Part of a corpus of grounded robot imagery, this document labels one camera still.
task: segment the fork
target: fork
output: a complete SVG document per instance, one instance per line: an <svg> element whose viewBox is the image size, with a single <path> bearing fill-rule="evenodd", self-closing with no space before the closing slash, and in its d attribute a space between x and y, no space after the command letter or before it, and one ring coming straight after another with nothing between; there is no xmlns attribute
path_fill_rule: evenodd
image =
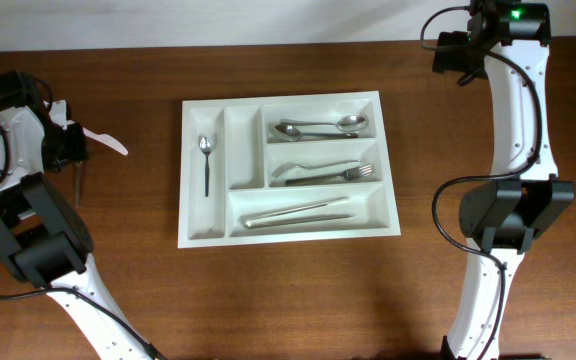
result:
<svg viewBox="0 0 576 360"><path fill-rule="evenodd" d="M353 180L357 180L359 178L370 176L370 175L372 175L372 165L364 165L364 166L358 166L358 167L355 167L352 169L348 169L348 170L342 171L340 173L286 180L286 186L304 185L304 184L310 184L310 183L314 183L314 182L320 182L320 181L324 181L324 180L328 180L328 179L335 179L335 178L341 178L341 179L344 179L346 181L353 181Z"/></svg>

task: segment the white wall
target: white wall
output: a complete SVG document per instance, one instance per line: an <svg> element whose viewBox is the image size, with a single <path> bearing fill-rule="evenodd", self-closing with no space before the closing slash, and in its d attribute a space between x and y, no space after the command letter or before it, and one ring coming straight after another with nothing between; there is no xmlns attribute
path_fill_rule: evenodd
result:
<svg viewBox="0 0 576 360"><path fill-rule="evenodd" d="M289 44L419 37L435 11L469 0L0 0L0 51ZM550 5L576 35L576 1ZM465 29L466 12L430 30Z"/></svg>

